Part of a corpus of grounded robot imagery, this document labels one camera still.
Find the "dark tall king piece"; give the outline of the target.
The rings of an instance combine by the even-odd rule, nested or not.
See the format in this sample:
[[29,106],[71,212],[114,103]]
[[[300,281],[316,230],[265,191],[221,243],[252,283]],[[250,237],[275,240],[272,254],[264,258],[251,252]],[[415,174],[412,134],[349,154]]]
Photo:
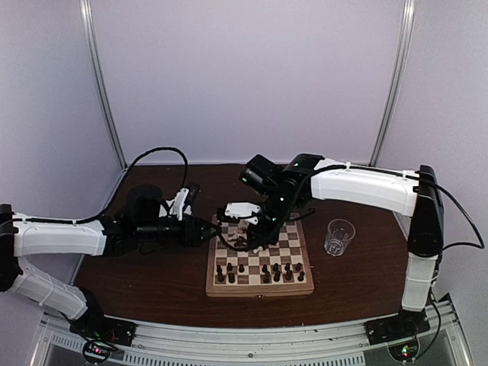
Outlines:
[[269,272],[265,272],[263,275],[262,275],[262,283],[263,284],[269,284],[271,281],[271,274]]

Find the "dark rook corner piece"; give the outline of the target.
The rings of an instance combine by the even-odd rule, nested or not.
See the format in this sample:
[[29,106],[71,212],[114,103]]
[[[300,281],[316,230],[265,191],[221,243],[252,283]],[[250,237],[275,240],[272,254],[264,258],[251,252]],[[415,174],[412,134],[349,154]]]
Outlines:
[[224,284],[225,282],[226,282],[226,276],[222,272],[219,272],[217,274],[217,283]]

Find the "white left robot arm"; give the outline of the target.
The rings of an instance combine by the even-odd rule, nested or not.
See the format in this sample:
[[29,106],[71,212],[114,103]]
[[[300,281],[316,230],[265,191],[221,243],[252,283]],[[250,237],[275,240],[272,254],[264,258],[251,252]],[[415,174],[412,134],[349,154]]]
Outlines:
[[19,293],[39,305],[63,313],[94,339],[110,330],[95,296],[35,268],[26,257],[37,254],[121,256],[149,244],[176,243],[199,247],[219,230],[191,212],[199,187],[189,185],[166,200],[155,185],[129,190],[125,205],[114,216],[62,220],[16,214],[1,206],[1,290]]

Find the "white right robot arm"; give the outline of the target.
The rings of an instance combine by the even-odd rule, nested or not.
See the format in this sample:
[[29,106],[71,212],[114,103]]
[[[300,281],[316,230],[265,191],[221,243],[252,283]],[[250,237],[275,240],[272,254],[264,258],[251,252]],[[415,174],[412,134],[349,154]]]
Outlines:
[[239,179],[266,197],[262,204],[233,203],[225,209],[228,217],[248,222],[247,240],[252,249],[275,244],[278,229],[291,211],[312,199],[347,201],[409,217],[402,311],[392,318],[390,328],[404,337],[420,324],[419,313],[426,305],[444,245],[444,208],[431,167],[376,169],[307,153],[281,166],[256,155]]

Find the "wooden chess board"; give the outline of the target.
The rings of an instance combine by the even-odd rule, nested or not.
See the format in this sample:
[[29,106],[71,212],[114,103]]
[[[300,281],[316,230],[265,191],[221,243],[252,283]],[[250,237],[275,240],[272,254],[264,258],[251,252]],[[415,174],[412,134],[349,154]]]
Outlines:
[[[309,295],[314,291],[313,275],[307,251],[307,244],[303,234],[301,222],[297,219],[296,213],[292,214],[292,221],[286,222],[279,233],[277,244],[269,246],[267,249],[259,249],[257,252],[241,252],[240,249],[245,245],[247,222],[243,223],[223,223],[222,237],[227,244],[234,246],[235,249],[226,247],[219,237],[212,239],[209,245],[207,257],[207,277],[206,294],[209,297],[289,297]],[[227,263],[233,265],[236,280],[233,284],[228,282],[226,270]],[[291,271],[294,277],[287,281],[285,276],[285,265],[291,264]],[[305,272],[303,281],[298,281],[300,272],[295,271],[295,265],[301,262],[302,271]],[[279,282],[274,282],[275,272],[272,271],[274,263],[280,266],[281,278]],[[262,283],[262,266],[268,266],[271,274],[269,284]],[[217,283],[217,266],[223,269],[226,276],[224,284]],[[238,274],[239,265],[246,266],[247,274]]]

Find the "clear plastic cup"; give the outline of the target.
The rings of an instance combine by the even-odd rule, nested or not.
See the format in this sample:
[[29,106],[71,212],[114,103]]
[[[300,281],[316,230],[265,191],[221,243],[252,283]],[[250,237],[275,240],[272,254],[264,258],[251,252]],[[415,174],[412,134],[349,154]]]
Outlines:
[[343,255],[355,238],[355,227],[347,220],[334,219],[327,226],[324,249],[331,256]]

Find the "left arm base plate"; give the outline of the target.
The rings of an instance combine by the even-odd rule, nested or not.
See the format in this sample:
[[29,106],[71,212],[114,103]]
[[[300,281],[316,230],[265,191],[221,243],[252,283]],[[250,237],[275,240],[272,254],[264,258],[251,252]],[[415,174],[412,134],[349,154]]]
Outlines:
[[85,339],[96,339],[109,345],[131,346],[136,324],[130,321],[104,317],[101,322],[89,325],[85,321],[69,321],[70,331]]

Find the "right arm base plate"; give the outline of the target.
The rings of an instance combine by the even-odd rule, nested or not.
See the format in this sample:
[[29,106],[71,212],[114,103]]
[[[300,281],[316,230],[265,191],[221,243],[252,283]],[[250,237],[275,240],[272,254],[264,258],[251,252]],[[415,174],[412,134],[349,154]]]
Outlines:
[[369,320],[364,327],[370,345],[414,337],[431,329],[424,313],[414,315],[398,313],[386,318]]

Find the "aluminium frame post left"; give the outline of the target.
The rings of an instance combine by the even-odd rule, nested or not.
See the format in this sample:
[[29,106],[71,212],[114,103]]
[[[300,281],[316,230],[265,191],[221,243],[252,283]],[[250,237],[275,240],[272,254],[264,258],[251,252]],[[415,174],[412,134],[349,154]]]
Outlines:
[[104,74],[102,70],[101,58],[98,50],[98,42],[95,31],[95,22],[93,18],[92,1],[80,0],[79,4],[82,16],[82,23],[85,29],[85,36],[91,59],[91,67],[95,77],[95,89],[101,106],[104,124],[108,129],[109,140],[113,147],[115,156],[117,157],[118,165],[122,170],[124,170],[127,166],[127,160],[125,158],[120,142],[120,137],[118,136],[117,128],[115,126],[114,117],[108,97],[108,90],[104,80]]

